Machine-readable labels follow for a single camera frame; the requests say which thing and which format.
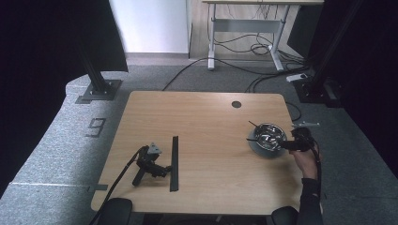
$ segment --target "human hand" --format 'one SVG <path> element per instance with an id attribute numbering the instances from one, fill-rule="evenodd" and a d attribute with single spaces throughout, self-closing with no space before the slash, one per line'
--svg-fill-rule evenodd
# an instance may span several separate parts
<path id="1" fill-rule="evenodd" d="M 315 151 L 319 153 L 318 146 L 315 145 Z M 318 170 L 316 168 L 315 156 L 313 151 L 308 150 L 306 152 L 300 151 L 289 151 L 290 155 L 295 158 L 298 167 L 302 171 L 303 178 L 311 178 L 317 180 Z"/>

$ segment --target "table leg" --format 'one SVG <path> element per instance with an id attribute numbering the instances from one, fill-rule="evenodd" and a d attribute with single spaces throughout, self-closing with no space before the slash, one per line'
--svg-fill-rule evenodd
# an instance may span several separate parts
<path id="1" fill-rule="evenodd" d="M 275 34 L 276 36 L 275 36 L 274 42 L 272 43 L 272 45 L 268 46 L 269 51 L 272 56 L 272 59 L 274 61 L 275 67 L 278 69 L 278 71 L 283 70 L 281 60 L 279 59 L 278 45 L 279 45 L 279 41 L 281 40 L 282 31 L 284 28 L 284 24 L 286 23 L 286 18 L 287 18 L 287 14 L 289 13 L 289 9 L 290 9 L 290 5 L 286 5 L 284 7 L 284 14 L 283 14 L 283 17 L 281 18 L 281 23 L 279 25 L 278 32 Z"/>
<path id="2" fill-rule="evenodd" d="M 214 69 L 214 52 L 216 50 L 216 47 L 214 45 L 214 24 L 216 22 L 216 4 L 210 4 L 212 7 L 212 14 L 213 16 L 211 17 L 211 26 L 210 26 L 210 44 L 208 46 L 208 70 L 213 70 Z"/>

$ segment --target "standing desk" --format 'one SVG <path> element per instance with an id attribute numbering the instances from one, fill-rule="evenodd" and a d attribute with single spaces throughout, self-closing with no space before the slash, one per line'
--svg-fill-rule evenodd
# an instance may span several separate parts
<path id="1" fill-rule="evenodd" d="M 287 13 L 291 5 L 321 5 L 324 0 L 203 0 L 212 7 L 210 44 L 208 50 L 208 69 L 214 69 L 214 33 L 215 32 L 245 32 L 245 33 L 274 33 L 275 38 L 272 45 L 269 45 L 269 52 L 277 70 L 283 70 L 283 66 L 278 54 L 278 45 L 281 40 L 284 24 L 286 23 Z M 217 19 L 216 6 L 218 4 L 234 5 L 285 5 L 282 18 L 277 20 L 231 20 Z"/>
<path id="2" fill-rule="evenodd" d="M 240 108 L 232 102 L 239 101 Z M 292 129 L 281 95 L 134 91 L 123 113 L 91 206 L 99 210 L 109 188 L 132 155 L 154 142 L 162 151 L 156 163 L 171 164 L 173 136 L 179 139 L 179 191 L 170 192 L 170 174 L 146 174 L 131 182 L 133 163 L 111 198 L 133 202 L 142 213 L 270 215 L 291 205 L 299 209 L 301 171 L 292 156 L 259 157 L 246 138 L 255 124 L 272 123 L 288 139 Z"/>

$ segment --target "black ruler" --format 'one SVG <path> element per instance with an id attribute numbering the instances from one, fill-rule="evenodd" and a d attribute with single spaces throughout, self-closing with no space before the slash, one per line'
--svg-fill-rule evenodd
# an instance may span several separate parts
<path id="1" fill-rule="evenodd" d="M 178 136 L 173 137 L 170 191 L 178 191 Z"/>

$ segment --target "power strip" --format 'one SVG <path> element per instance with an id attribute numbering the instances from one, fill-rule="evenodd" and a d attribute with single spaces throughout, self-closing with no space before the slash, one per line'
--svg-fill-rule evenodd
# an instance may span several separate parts
<path id="1" fill-rule="evenodd" d="M 296 74 L 296 75 L 292 75 L 292 76 L 286 77 L 286 81 L 290 83 L 290 82 L 293 82 L 293 81 L 306 79 L 306 78 L 308 78 L 308 76 L 305 75 L 305 73 L 300 73 L 300 74 Z"/>

